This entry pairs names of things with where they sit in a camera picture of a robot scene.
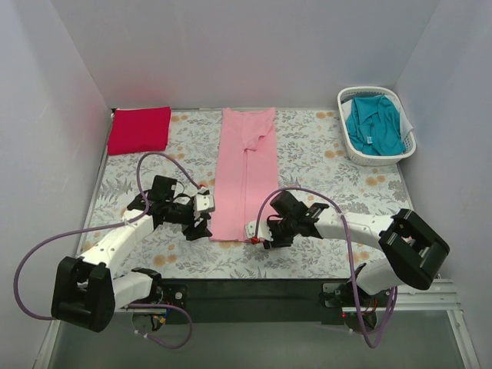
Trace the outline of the pink t shirt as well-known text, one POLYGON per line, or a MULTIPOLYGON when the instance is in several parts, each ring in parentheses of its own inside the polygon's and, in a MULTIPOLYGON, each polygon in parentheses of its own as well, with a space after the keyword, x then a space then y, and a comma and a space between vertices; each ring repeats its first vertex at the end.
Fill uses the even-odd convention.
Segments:
POLYGON ((212 241, 247 241, 265 198, 278 189, 276 109, 222 111, 212 241))

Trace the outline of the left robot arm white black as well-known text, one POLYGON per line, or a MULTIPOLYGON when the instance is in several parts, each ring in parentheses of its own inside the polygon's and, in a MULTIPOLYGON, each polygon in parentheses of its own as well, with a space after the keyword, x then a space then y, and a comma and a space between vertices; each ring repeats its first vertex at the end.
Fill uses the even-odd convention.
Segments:
POLYGON ((53 318, 100 332, 119 308, 135 302, 153 308, 163 301, 157 271, 134 268, 123 277, 116 271, 134 248, 164 223, 180 225, 188 241, 211 236, 208 220, 214 211, 213 195, 200 187, 181 203, 177 183, 173 178, 155 176, 151 188, 127 206, 121 227, 110 230, 80 256, 66 257, 58 264, 53 318))

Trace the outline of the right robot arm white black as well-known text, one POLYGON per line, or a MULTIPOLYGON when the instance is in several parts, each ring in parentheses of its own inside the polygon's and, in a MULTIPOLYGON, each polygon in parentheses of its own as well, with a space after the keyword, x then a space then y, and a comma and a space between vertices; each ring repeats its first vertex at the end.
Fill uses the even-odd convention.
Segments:
POLYGON ((394 215, 342 213, 332 204, 307 206, 290 191, 277 194, 270 206, 275 213, 258 228, 265 248, 289 247, 303 236, 351 241, 384 254, 354 269, 347 294, 356 305, 401 285, 428 290, 450 253, 447 242, 411 209, 394 215))

